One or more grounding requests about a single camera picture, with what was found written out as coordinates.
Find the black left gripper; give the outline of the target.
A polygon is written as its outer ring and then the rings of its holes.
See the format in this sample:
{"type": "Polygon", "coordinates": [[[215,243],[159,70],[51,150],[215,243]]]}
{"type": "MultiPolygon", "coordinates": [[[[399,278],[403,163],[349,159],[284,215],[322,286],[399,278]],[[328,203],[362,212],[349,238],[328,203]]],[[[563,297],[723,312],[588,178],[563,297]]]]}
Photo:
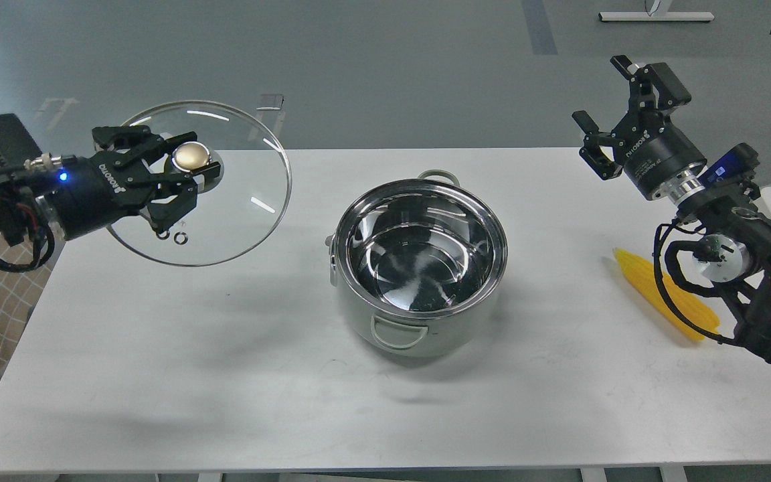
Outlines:
{"type": "Polygon", "coordinates": [[[197,198],[222,180],[222,165],[183,171],[174,165],[153,175],[151,168],[185,142],[185,134],[162,137],[147,125],[92,129],[97,153],[64,169],[67,179],[44,195],[47,214],[71,241],[140,215],[156,234],[168,232],[197,205],[197,198]]]}

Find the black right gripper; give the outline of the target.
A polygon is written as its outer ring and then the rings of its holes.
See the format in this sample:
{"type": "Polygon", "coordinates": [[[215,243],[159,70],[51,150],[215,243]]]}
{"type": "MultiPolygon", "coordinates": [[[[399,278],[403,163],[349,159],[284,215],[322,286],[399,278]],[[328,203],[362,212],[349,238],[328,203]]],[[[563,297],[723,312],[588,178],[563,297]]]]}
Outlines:
{"type": "Polygon", "coordinates": [[[613,56],[610,63],[629,82],[626,125],[604,132],[584,110],[573,112],[582,130],[579,153],[600,179],[624,172],[645,200],[653,200],[676,174],[706,165],[704,154],[670,121],[692,95],[666,63],[639,65],[627,56],[613,56]]]}

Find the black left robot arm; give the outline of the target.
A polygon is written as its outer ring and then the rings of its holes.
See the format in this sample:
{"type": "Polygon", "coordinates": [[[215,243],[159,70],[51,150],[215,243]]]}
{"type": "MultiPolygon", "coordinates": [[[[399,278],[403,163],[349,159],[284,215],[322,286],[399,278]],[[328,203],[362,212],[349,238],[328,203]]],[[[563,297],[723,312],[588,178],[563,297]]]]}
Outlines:
{"type": "Polygon", "coordinates": [[[45,266],[56,241],[140,216],[166,238],[222,177],[196,133],[165,138],[146,125],[92,129],[91,157],[41,151],[15,114],[0,114],[0,271],[45,266]]]}

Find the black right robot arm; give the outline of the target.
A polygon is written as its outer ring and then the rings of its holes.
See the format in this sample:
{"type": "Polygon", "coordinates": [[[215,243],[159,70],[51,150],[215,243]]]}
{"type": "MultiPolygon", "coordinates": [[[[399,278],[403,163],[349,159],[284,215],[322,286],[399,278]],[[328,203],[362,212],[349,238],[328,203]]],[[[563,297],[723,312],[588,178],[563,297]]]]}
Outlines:
{"type": "Polygon", "coordinates": [[[755,205],[758,153],[740,143],[710,163],[672,122],[691,94],[670,67],[625,55],[610,63],[628,82],[628,108],[608,132],[584,110],[573,113],[582,130],[580,156],[599,178],[625,173],[646,200],[666,197],[676,205],[672,222],[656,229],[652,253],[652,278],[672,316],[771,364],[771,219],[755,205]],[[710,332],[682,314],[664,272],[686,293],[721,299],[736,320],[734,335],[710,332]]]}

